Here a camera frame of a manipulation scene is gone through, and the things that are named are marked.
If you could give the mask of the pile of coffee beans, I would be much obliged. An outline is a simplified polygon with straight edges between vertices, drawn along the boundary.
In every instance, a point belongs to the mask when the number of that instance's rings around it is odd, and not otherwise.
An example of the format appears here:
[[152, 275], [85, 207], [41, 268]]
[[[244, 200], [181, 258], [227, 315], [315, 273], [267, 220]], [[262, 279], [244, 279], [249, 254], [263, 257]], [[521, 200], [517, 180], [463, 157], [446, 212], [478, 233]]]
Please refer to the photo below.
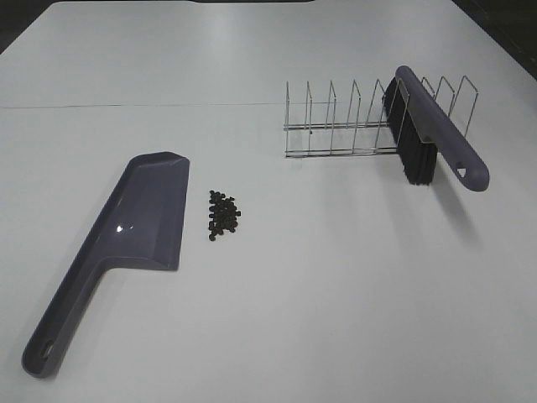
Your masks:
[[214, 242], [218, 236], [225, 232], [235, 233], [238, 227], [238, 218], [242, 212], [237, 208], [236, 199], [233, 196], [227, 196], [220, 191], [209, 191], [208, 207], [208, 238]]

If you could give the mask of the purple plastic dustpan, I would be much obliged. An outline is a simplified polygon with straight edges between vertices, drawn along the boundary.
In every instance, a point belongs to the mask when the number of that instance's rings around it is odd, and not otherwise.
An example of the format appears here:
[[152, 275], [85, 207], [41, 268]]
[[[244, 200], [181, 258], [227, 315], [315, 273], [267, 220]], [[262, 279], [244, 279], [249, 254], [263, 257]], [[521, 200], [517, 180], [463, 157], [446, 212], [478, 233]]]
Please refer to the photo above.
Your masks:
[[107, 271], [179, 268], [189, 170], [190, 161], [173, 152], [128, 162], [23, 351], [28, 374], [58, 371]]

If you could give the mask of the purple brush black bristles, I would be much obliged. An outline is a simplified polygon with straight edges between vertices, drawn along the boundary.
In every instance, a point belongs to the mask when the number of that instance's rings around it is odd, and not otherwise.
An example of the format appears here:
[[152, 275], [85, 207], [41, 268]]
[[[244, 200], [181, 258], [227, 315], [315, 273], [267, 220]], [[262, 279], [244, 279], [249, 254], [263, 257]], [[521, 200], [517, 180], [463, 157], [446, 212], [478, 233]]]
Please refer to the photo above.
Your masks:
[[441, 154], [468, 190], [488, 188], [490, 174], [485, 162], [410, 67], [396, 69], [383, 96], [383, 111], [410, 184], [429, 185]]

